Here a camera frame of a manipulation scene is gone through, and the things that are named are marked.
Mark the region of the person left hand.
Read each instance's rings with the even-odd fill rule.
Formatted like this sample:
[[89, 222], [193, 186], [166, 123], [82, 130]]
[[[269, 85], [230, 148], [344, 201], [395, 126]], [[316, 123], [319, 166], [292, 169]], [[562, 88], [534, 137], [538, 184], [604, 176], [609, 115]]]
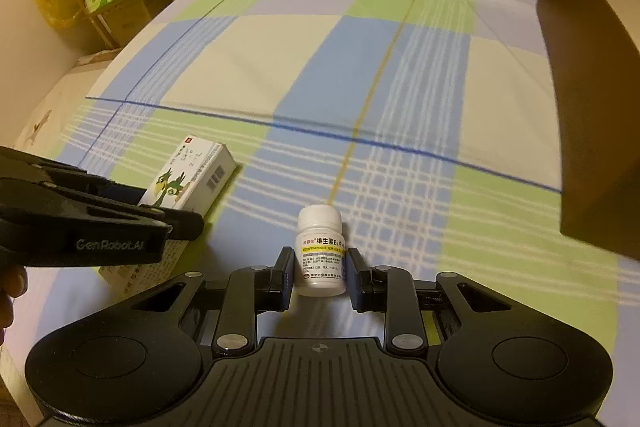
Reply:
[[0, 277], [0, 343], [14, 321], [13, 300], [22, 297], [28, 288], [27, 271], [23, 265], [5, 265]]

